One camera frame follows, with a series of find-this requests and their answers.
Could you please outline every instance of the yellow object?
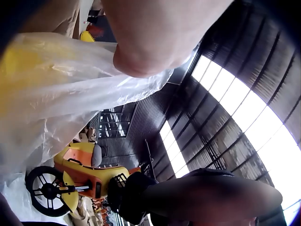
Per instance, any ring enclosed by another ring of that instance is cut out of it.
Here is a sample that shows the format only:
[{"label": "yellow object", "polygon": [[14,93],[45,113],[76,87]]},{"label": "yellow object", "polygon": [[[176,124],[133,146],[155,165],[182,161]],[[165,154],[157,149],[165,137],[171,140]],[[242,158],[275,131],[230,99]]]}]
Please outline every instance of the yellow object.
[{"label": "yellow object", "polygon": [[84,42],[95,42],[95,39],[92,37],[92,35],[88,31],[83,31],[81,33],[79,39]]},{"label": "yellow object", "polygon": [[[65,185],[75,185],[72,178],[66,173],[63,173],[63,181]],[[69,192],[69,193],[63,193],[62,199],[65,202],[65,204],[69,207],[71,212],[74,212],[78,205],[78,192]]]},{"label": "yellow object", "polygon": [[82,146],[85,146],[87,144],[83,143],[75,143],[75,144],[70,144],[71,147],[67,146],[66,148],[64,148],[64,150],[62,150],[60,153],[58,153],[55,157],[54,157],[54,162],[60,165],[63,165],[64,167],[68,167],[70,169],[73,170],[78,170],[80,172],[95,176],[97,178],[99,178],[101,180],[101,198],[105,198],[108,194],[108,185],[109,185],[109,181],[111,180],[111,178],[119,175],[119,174],[124,174],[126,177],[129,177],[129,172],[128,170],[123,167],[123,166],[119,166],[119,167],[108,167],[108,168],[101,168],[101,169],[97,169],[97,168],[93,168],[93,167],[87,167],[87,166],[83,166],[80,165],[76,162],[73,161],[68,161],[67,159],[64,159],[64,155],[67,152],[67,150],[69,148],[73,148],[76,149],[81,147],[80,150],[82,151],[86,151],[85,149],[82,149]]}]

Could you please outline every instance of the skylight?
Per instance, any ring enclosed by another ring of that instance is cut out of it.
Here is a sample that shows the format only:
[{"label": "skylight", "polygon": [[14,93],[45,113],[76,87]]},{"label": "skylight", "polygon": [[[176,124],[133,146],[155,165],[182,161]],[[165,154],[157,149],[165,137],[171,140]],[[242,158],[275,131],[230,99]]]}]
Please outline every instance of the skylight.
[{"label": "skylight", "polygon": [[168,121],[166,121],[163,125],[160,131],[160,136],[163,140],[163,144],[167,151],[167,155],[176,178],[180,178],[185,174],[189,173],[186,162],[183,158],[182,153],[180,152],[179,146],[171,131]]},{"label": "skylight", "polygon": [[220,101],[258,151],[275,188],[283,196],[282,208],[289,225],[300,207],[301,151],[281,120],[257,94],[228,71],[209,62],[202,56],[197,65],[200,69],[196,67],[192,76]]}]

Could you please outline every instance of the fabric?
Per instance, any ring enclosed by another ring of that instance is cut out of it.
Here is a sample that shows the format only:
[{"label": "fabric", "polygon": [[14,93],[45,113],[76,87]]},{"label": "fabric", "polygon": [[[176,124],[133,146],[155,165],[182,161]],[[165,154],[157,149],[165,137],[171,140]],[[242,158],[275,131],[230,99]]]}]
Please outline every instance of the fabric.
[{"label": "fabric", "polygon": [[73,37],[79,0],[50,0],[33,14],[19,32],[54,32]]},{"label": "fabric", "polygon": [[[217,170],[217,169],[209,169],[209,168],[199,168],[196,170],[187,173],[183,177],[193,177],[193,176],[231,176],[235,177],[233,173],[227,170]],[[153,226],[190,226],[192,222],[190,221],[174,221],[168,219],[167,217],[163,217],[157,215],[155,213],[150,214],[150,219]]]}]

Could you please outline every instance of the black basket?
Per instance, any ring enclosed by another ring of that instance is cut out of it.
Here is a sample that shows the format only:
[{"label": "black basket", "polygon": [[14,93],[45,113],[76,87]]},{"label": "black basket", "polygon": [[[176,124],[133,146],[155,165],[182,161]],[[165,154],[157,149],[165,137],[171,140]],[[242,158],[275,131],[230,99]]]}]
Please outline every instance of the black basket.
[{"label": "black basket", "polygon": [[118,213],[119,206],[121,204],[121,198],[124,192],[124,187],[126,185],[126,176],[124,174],[119,174],[113,177],[108,185],[108,203],[111,210]]}]

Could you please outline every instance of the window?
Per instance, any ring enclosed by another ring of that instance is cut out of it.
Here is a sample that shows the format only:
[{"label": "window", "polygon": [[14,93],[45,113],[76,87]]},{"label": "window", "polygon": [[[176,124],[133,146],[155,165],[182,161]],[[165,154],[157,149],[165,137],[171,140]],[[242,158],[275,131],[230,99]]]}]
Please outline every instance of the window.
[{"label": "window", "polygon": [[163,125],[160,131],[160,136],[163,140],[163,144],[167,151],[167,155],[176,178],[180,178],[189,173],[188,167],[179,149],[177,141],[175,140],[175,137],[171,131],[168,121],[166,121]]},{"label": "window", "polygon": [[135,107],[135,103],[129,103],[102,110],[99,114],[98,137],[100,139],[126,137]]}]

